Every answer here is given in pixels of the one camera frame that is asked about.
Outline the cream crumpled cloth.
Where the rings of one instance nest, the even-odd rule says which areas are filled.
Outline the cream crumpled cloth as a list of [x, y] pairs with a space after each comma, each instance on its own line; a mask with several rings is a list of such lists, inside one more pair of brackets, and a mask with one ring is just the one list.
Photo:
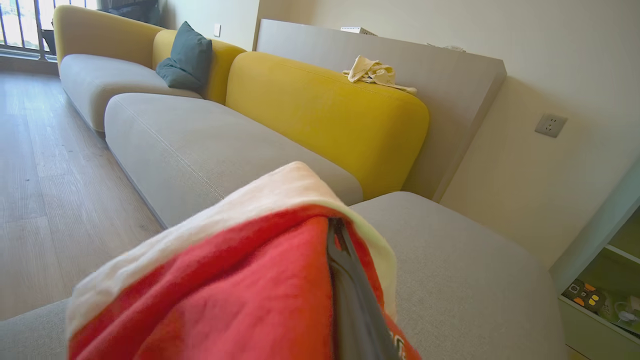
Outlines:
[[413, 96], [418, 95], [418, 89], [396, 84], [396, 73], [392, 66], [382, 64], [377, 60], [370, 60], [363, 55], [359, 55], [355, 59], [352, 68], [343, 70], [342, 75], [345, 76], [352, 84], [355, 84], [356, 82], [377, 84], [388, 88], [394, 88]]

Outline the black toy with orange spots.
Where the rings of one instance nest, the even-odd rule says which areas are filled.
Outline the black toy with orange spots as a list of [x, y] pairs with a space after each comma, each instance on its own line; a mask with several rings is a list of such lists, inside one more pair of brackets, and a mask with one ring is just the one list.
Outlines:
[[607, 300], [603, 292], [580, 279], [572, 281], [562, 292], [562, 296], [593, 313], [598, 313]]

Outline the red garment with white trim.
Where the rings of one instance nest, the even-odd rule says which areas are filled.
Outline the red garment with white trim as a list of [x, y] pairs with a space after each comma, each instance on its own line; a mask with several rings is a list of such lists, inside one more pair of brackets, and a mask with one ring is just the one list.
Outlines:
[[330, 218], [349, 231], [400, 360], [387, 240], [303, 162], [115, 257], [67, 305], [69, 360], [334, 360]]

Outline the white shelf cabinet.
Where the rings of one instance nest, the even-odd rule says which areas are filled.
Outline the white shelf cabinet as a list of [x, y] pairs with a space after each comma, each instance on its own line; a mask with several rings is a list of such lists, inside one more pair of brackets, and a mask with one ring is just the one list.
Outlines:
[[[590, 360], [640, 360], [640, 331], [618, 323], [617, 302], [640, 298], [640, 156], [551, 266], [566, 344]], [[562, 296], [574, 280], [606, 295], [594, 313]]]

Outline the grey fabric sofa seat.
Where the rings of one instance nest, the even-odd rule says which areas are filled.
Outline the grey fabric sofa seat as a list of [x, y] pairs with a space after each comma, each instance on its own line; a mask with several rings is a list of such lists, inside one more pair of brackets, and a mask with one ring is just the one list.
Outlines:
[[194, 91], [170, 88], [155, 70], [122, 59], [71, 54], [59, 65], [62, 89], [94, 132], [105, 132], [106, 107], [112, 97], [120, 94], [201, 98]]
[[110, 151], [163, 228], [170, 228], [261, 176], [300, 161], [346, 205], [364, 200], [340, 166], [213, 101], [123, 93], [104, 116]]

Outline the dark teal throw pillow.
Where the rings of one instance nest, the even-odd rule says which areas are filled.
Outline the dark teal throw pillow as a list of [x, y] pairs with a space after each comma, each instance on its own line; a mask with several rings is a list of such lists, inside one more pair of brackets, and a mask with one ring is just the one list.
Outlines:
[[170, 56], [156, 67], [156, 73], [172, 89], [203, 91], [214, 60], [213, 42], [183, 22], [174, 37]]

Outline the grey console panel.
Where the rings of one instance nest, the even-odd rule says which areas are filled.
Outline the grey console panel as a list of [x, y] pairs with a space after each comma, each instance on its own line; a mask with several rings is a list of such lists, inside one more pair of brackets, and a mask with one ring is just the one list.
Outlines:
[[506, 80], [503, 60], [450, 48], [272, 19], [260, 21], [254, 50], [341, 72], [363, 56], [392, 66], [396, 83], [417, 89], [429, 130], [403, 190], [436, 203]]

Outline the dark furniture piece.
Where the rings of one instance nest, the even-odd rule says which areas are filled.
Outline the dark furniture piece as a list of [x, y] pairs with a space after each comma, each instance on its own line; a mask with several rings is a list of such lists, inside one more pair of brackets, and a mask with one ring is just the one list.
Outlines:
[[155, 26], [160, 25], [159, 0], [98, 0], [98, 10]]

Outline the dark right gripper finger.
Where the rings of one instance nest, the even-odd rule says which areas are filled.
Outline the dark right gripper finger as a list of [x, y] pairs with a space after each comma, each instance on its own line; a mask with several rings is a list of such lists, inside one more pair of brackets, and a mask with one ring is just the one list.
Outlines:
[[401, 360], [342, 218], [327, 223], [334, 360]]

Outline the small white gadget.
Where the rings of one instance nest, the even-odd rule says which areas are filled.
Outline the small white gadget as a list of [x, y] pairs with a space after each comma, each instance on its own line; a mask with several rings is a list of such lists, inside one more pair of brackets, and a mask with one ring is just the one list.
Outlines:
[[618, 316], [617, 323], [627, 328], [637, 328], [640, 331], [640, 298], [629, 296], [626, 300], [617, 301], [614, 305]]

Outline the grey wall socket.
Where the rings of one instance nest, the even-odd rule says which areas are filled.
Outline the grey wall socket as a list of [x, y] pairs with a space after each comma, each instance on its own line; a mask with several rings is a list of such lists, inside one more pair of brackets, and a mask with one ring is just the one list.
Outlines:
[[542, 115], [534, 130], [547, 137], [557, 138], [568, 120], [565, 116], [546, 112]]

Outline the grey fabric sofa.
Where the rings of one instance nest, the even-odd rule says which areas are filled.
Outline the grey fabric sofa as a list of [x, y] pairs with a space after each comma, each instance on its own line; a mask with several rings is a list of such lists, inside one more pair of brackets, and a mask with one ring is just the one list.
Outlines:
[[569, 360], [544, 265], [418, 194], [352, 205], [397, 257], [397, 320], [422, 360]]

